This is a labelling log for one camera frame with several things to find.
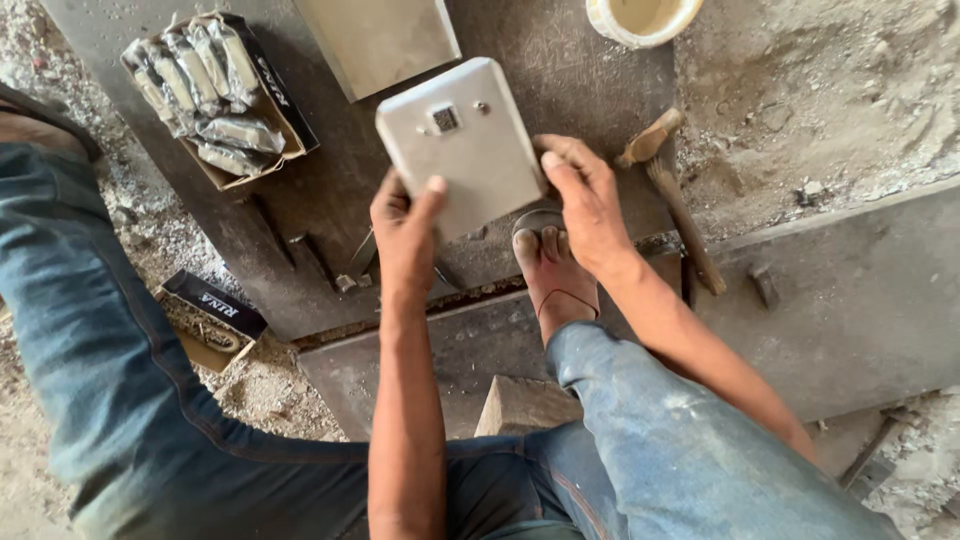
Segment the person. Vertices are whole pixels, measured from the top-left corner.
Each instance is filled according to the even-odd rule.
[[[612,172],[574,139],[537,140],[565,227],[521,230],[514,249],[584,421],[444,440],[424,307],[446,184],[411,203],[390,172],[371,208],[372,442],[313,442],[223,415],[114,236],[91,139],[0,89],[0,296],[86,538],[899,538],[637,254]],[[644,347],[594,321],[597,281]]]

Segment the hammer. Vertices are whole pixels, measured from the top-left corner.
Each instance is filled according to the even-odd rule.
[[[623,169],[629,169],[634,163],[643,163],[647,175],[654,182],[660,196],[666,201],[670,217],[680,233],[680,240],[684,242],[686,251],[693,258],[693,263],[710,289],[713,296],[720,296],[727,292],[727,284],[720,275],[720,270],[707,253],[707,244],[704,242],[700,229],[690,215],[690,209],[684,201],[684,194],[680,185],[674,180],[670,171],[666,170],[657,157],[657,152],[670,136],[684,123],[684,114],[676,109],[670,109],[663,114],[654,125],[644,130],[630,141],[623,152],[623,156],[616,159],[616,164]]]

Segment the workbench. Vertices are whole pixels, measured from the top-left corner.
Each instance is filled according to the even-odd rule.
[[[344,272],[369,230],[370,200],[389,166],[373,124],[377,105],[454,64],[351,105],[292,1],[232,1],[229,10],[247,18],[321,147],[252,183],[247,192],[227,196],[170,137],[118,61],[133,39],[158,33],[174,12],[186,16],[195,4],[44,4],[281,340],[377,320],[375,287],[335,294],[309,265],[291,268],[257,230],[247,209],[234,203],[255,193],[283,238],[310,232],[333,272]],[[447,5],[464,58],[487,56],[503,65],[531,135],[577,136],[612,160],[632,135],[673,103],[671,46],[630,51],[599,36],[589,25],[583,0],[459,0]],[[630,235],[641,239],[671,230],[665,207],[642,173],[618,174]],[[491,224],[482,240],[462,239],[441,250],[462,286],[520,274],[510,238],[515,218]],[[438,286],[433,296],[450,292]]]

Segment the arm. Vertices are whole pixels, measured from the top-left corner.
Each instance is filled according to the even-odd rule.
[[[574,257],[604,285],[644,346],[815,462],[813,442],[777,392],[636,252],[607,164],[576,139],[541,135],[537,144],[548,151],[543,168],[564,198]]]
[[[445,184],[429,187],[411,207],[392,169],[371,205],[383,306],[370,444],[372,540],[445,535],[444,417],[424,315],[434,277],[433,218]]]

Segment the blue jeans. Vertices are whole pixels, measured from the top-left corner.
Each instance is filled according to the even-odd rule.
[[[0,295],[88,538],[365,536],[367,445],[224,417],[113,234],[88,163],[0,144]],[[611,538],[899,538],[704,387],[598,325],[547,361],[583,423],[450,442],[448,535],[535,520]]]

